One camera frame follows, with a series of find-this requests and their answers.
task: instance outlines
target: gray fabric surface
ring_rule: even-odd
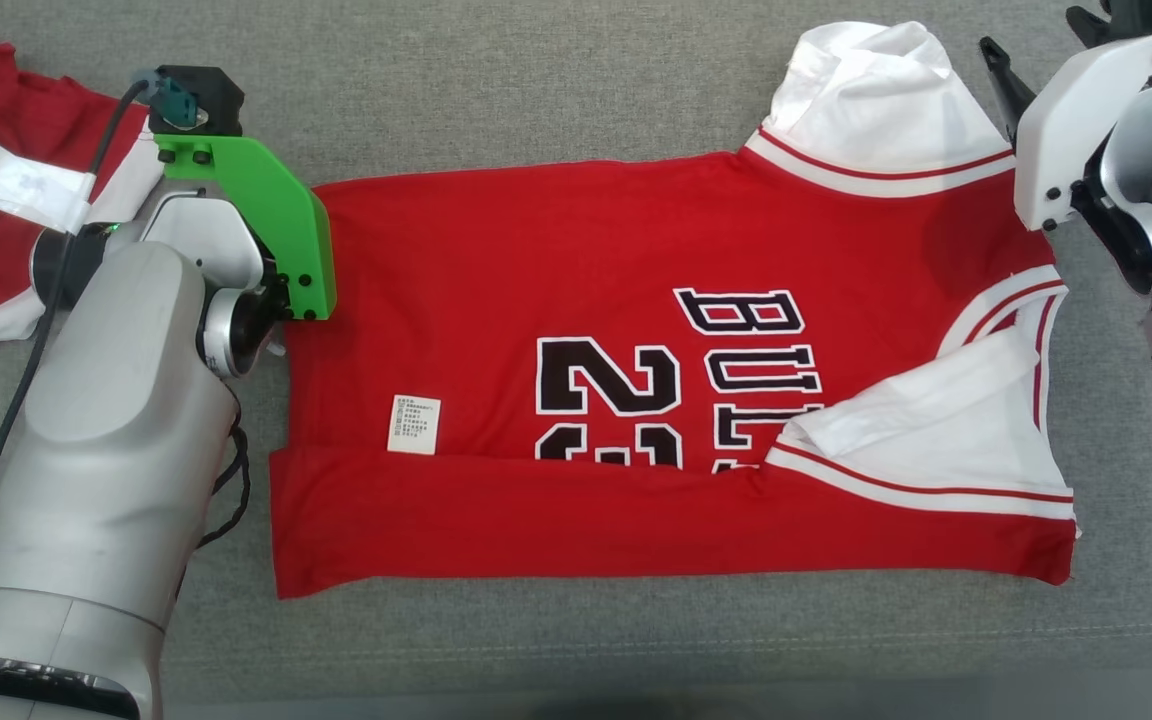
[[[763,119],[795,38],[835,18],[923,20],[991,113],[980,35],[1036,83],[1078,50],[1061,9],[1039,0],[0,0],[0,41],[26,68],[111,94],[136,68],[220,65],[247,91],[248,132],[324,182],[733,149]],[[237,386],[252,510],[191,564],[166,692],[250,702],[1152,666],[1144,306],[1085,229],[1052,242],[1073,291],[1053,338],[1051,438],[1084,529],[1064,588],[947,571],[372,579],[276,602],[265,454],[285,440],[287,367],[266,357]],[[0,347],[0,414],[24,356]]]

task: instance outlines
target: red cloth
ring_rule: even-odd
[[[726,411],[834,406],[935,359],[954,325],[984,327],[993,306],[978,323],[975,300],[1005,303],[1016,273],[1051,265],[1010,190],[1002,172],[859,197],[749,150],[319,188],[339,305],[327,323],[287,327],[291,432],[271,457],[279,594],[374,575],[956,568],[1062,582],[1069,518],[911,510],[770,465],[713,473],[758,464],[783,424],[723,427]],[[783,318],[786,291],[801,327],[710,332],[682,291],[763,296],[764,321]],[[741,306],[708,319],[735,323]],[[602,359],[545,372],[550,342],[590,340]],[[740,365],[760,348],[799,349],[791,363]],[[719,357],[737,361],[727,381],[795,387],[723,389]],[[567,407],[547,406],[547,382],[569,391]],[[440,401],[435,455],[387,450],[396,395]],[[681,469],[641,447],[660,427],[681,442]],[[556,431],[570,461],[538,458],[554,456]],[[594,462],[599,448],[629,467]],[[911,492],[937,506],[935,491]],[[1052,505],[1068,510],[1068,497]]]

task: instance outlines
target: care label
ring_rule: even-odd
[[[394,396],[394,410],[389,415],[389,452],[434,455],[438,415],[442,407],[442,400]]]

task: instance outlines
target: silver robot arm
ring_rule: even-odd
[[[1152,300],[1152,0],[1108,0],[1111,20],[1066,14],[1087,50],[1034,96],[991,38],[982,51],[1016,149],[1015,204],[1030,229],[1082,217],[1124,280]],[[1144,320],[1152,350],[1152,305]]]
[[[198,351],[207,301],[173,247],[123,247],[38,370],[0,473],[0,694],[18,696],[0,719],[161,717],[164,632],[237,411]]]

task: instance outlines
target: basketball jersey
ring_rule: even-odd
[[[20,71],[14,55],[13,46],[0,45],[0,147],[22,159],[85,170],[115,100],[69,78]],[[0,168],[1,183],[18,182],[12,169]],[[146,111],[132,106],[97,173],[88,221],[131,219],[161,174]],[[0,210],[0,341],[28,338],[41,314],[41,302],[29,283],[29,260],[41,229]]]
[[[736,152],[319,188],[282,597],[372,575],[956,568],[1060,583],[1064,287],[916,23],[799,41]]]

